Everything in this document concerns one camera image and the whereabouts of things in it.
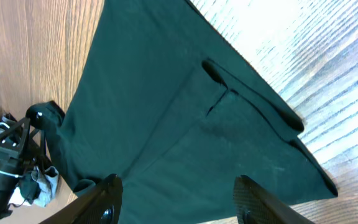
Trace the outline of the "black t-shirt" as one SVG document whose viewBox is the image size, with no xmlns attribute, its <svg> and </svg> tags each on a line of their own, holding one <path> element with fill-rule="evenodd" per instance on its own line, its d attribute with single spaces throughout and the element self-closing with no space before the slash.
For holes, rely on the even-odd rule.
<svg viewBox="0 0 358 224">
<path fill-rule="evenodd" d="M 288 205 L 337 196 L 300 117 L 189 1 L 106 1 L 68 110 L 26 115 L 77 195 L 121 178 L 121 223 L 232 217 L 240 175 Z"/>
</svg>

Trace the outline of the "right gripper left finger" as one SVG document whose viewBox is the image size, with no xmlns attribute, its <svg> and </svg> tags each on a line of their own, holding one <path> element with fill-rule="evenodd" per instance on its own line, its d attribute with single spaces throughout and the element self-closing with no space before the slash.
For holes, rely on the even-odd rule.
<svg viewBox="0 0 358 224">
<path fill-rule="evenodd" d="M 122 180 L 111 174 L 40 224 L 118 224 L 122 193 Z"/>
</svg>

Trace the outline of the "grey folded garment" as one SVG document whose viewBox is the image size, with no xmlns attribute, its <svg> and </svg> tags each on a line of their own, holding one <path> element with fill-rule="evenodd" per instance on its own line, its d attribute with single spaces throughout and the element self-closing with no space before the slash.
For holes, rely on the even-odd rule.
<svg viewBox="0 0 358 224">
<path fill-rule="evenodd" d="M 0 134 L 15 125 L 9 114 L 0 120 Z M 9 204 L 46 207 L 54 198 L 59 183 L 59 173 L 46 156 L 40 158 L 39 164 L 28 170 L 19 178 L 18 184 L 9 199 Z"/>
</svg>

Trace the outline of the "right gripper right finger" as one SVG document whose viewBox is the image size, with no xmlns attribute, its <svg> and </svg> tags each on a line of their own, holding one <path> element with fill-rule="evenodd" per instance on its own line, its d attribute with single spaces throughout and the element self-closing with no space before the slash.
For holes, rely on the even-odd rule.
<svg viewBox="0 0 358 224">
<path fill-rule="evenodd" d="M 246 175 L 236 177 L 233 199 L 241 224 L 314 224 Z"/>
</svg>

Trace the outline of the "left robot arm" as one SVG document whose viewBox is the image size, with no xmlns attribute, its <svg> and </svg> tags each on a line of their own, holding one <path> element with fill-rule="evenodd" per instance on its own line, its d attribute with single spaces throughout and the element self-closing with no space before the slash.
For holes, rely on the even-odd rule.
<svg viewBox="0 0 358 224">
<path fill-rule="evenodd" d="M 8 217 L 9 200 L 26 172 L 45 170 L 45 133 L 31 128 L 30 118 L 22 118 L 0 134 L 0 219 Z"/>
</svg>

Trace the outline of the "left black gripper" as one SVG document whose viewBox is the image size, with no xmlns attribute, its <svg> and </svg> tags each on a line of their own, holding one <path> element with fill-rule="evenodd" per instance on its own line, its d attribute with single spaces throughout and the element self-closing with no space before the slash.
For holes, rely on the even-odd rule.
<svg viewBox="0 0 358 224">
<path fill-rule="evenodd" d="M 47 157 L 45 132 L 29 131 L 30 119 L 22 118 L 0 134 L 0 174 L 23 177 L 34 167 L 44 173 L 52 165 Z M 39 143 L 34 140 L 36 135 L 40 136 Z"/>
</svg>

